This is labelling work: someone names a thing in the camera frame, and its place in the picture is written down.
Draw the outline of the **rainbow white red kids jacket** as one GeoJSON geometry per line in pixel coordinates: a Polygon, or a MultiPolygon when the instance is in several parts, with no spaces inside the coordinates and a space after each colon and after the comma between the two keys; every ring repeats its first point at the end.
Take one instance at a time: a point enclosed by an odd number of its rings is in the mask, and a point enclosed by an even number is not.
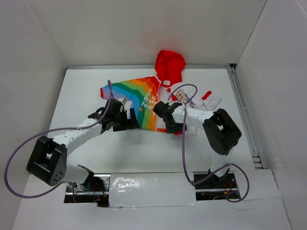
{"type": "Polygon", "coordinates": [[[103,99],[125,98],[135,110],[141,129],[166,132],[164,121],[154,113],[154,106],[164,103],[182,103],[188,107],[213,111],[221,98],[204,87],[193,87],[183,82],[181,72],[185,60],[179,53],[161,50],[156,58],[156,75],[115,82],[100,89],[103,99]]]}

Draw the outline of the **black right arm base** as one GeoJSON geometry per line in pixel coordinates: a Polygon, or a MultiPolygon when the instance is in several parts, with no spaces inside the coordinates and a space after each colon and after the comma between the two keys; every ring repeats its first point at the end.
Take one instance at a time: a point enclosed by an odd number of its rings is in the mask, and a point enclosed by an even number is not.
{"type": "Polygon", "coordinates": [[[228,173],[222,180],[213,175],[206,181],[195,185],[197,201],[225,200],[228,195],[230,200],[241,198],[234,173],[228,173]]]}

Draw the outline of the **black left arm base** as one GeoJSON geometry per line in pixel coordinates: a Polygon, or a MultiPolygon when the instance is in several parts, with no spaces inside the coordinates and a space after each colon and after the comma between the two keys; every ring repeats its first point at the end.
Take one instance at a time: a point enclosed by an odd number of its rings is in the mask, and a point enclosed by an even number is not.
{"type": "Polygon", "coordinates": [[[68,184],[64,203],[94,203],[98,207],[109,207],[109,189],[111,174],[94,173],[91,169],[79,165],[87,171],[84,182],[68,184]]]}

